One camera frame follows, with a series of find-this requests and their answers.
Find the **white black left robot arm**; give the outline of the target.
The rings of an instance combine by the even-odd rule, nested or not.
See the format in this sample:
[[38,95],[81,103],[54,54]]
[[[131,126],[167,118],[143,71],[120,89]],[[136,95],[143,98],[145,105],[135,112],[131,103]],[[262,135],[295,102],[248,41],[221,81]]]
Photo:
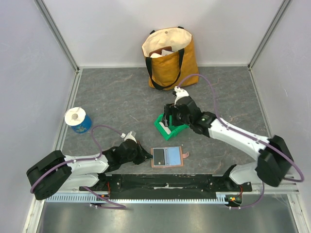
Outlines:
[[107,185],[106,172],[129,162],[139,165],[151,158],[140,142],[126,139],[119,146],[95,155],[68,156],[55,150],[29,168],[26,175],[30,192],[37,200],[44,200],[60,190],[82,186],[103,190]]

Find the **black VIP credit card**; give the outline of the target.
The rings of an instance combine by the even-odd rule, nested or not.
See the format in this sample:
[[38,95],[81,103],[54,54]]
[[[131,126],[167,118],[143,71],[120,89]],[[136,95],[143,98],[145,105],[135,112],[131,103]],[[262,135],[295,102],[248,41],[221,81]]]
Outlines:
[[153,149],[153,160],[155,166],[165,165],[165,152],[163,148]]

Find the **pink leather card holder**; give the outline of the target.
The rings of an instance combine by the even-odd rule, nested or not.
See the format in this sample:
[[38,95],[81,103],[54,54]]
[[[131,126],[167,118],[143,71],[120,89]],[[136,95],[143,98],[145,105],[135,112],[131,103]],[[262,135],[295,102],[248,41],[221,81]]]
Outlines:
[[167,167],[182,167],[184,159],[189,157],[189,152],[183,153],[181,146],[179,147],[160,147],[165,152],[165,165],[155,166],[153,158],[151,159],[152,168],[167,168]]

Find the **green plastic bin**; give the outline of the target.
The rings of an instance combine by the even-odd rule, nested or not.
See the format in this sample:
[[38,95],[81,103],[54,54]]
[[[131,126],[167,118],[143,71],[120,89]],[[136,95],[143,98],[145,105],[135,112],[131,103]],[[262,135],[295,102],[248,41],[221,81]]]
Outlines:
[[160,134],[164,137],[165,140],[169,140],[172,137],[177,136],[180,132],[182,132],[184,129],[189,128],[188,125],[180,125],[180,126],[174,126],[172,122],[172,116],[169,118],[169,126],[165,127],[162,123],[163,114],[160,114],[157,119],[154,122],[154,126],[157,128],[157,130],[160,132]]

